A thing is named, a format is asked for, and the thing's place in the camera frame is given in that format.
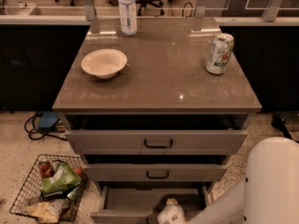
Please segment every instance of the water bottle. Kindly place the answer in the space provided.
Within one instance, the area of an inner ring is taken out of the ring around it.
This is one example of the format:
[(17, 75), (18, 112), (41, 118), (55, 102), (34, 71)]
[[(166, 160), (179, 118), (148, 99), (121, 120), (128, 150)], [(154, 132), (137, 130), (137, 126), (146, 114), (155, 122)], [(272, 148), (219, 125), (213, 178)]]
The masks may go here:
[(119, 0), (121, 31), (124, 35), (135, 35), (137, 32), (135, 0)]

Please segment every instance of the drawer handle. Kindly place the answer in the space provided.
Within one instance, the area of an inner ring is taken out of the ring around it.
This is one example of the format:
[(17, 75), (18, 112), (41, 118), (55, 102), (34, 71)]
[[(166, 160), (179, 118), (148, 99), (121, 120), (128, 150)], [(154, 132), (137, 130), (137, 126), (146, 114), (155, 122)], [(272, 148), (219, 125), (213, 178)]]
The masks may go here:
[(165, 172), (165, 175), (163, 176), (150, 176), (150, 172), (147, 171), (147, 178), (148, 179), (167, 179), (169, 177), (169, 172)]
[(144, 146), (147, 147), (147, 148), (171, 148), (171, 147), (174, 145), (174, 141), (173, 141), (172, 139), (170, 139), (170, 140), (169, 140), (169, 145), (166, 145), (166, 146), (149, 146), (149, 145), (148, 145), (148, 140), (145, 139), (145, 140), (143, 141), (143, 144), (144, 144)]

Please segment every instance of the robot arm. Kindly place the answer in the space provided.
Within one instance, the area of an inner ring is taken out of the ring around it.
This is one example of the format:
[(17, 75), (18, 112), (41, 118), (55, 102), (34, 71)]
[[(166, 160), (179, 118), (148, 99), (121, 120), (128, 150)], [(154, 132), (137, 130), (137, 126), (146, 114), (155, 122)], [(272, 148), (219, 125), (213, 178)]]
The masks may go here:
[(297, 224), (299, 144), (267, 138), (250, 152), (245, 178), (188, 224)]

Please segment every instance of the silver can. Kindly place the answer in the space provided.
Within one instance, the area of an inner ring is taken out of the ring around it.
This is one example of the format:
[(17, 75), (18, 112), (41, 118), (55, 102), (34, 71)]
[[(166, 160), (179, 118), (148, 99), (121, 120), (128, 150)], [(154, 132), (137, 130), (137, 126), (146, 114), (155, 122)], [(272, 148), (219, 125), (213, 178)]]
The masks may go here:
[(234, 37), (220, 34), (215, 37), (206, 62), (206, 70), (212, 74), (223, 74), (230, 61), (234, 47)]

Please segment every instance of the bottle label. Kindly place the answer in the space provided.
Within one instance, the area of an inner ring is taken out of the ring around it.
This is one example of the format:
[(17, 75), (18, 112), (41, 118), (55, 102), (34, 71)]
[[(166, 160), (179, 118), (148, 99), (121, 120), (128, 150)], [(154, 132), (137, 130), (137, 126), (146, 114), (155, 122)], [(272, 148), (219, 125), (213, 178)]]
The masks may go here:
[(119, 4), (121, 16), (121, 29), (124, 32), (132, 32), (137, 29), (135, 3), (130, 5)]

